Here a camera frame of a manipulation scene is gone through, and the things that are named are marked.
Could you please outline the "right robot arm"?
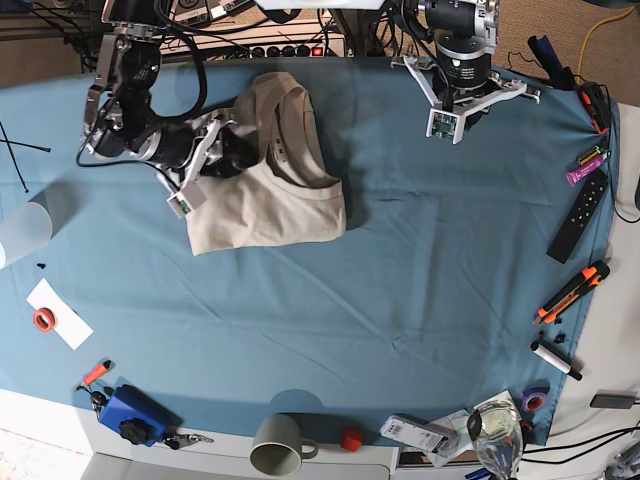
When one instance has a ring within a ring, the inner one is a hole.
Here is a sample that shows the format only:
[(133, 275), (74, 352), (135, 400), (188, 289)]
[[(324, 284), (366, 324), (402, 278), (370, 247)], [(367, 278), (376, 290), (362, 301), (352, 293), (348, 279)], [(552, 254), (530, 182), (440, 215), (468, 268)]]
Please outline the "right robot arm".
[[(138, 164), (153, 169), (180, 218), (202, 206), (201, 176), (228, 179), (259, 162), (229, 104), (206, 106), (203, 58), (192, 36), (210, 21), (205, 1), (108, 1), (97, 69), (84, 111), (81, 152), (94, 167)], [(198, 96), (186, 112), (163, 116), (151, 89), (169, 35), (183, 40), (196, 67)]]

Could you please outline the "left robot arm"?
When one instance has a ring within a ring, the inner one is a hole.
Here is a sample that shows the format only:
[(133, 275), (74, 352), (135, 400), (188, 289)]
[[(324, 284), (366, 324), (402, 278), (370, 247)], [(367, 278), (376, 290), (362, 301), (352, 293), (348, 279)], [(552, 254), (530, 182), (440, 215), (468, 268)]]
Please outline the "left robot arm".
[(430, 109), (426, 135), (459, 143), (493, 105), (540, 91), (522, 80), (505, 80), (492, 68), (498, 41), (497, 1), (402, 1), (401, 29), (417, 54), (396, 56), (419, 86)]

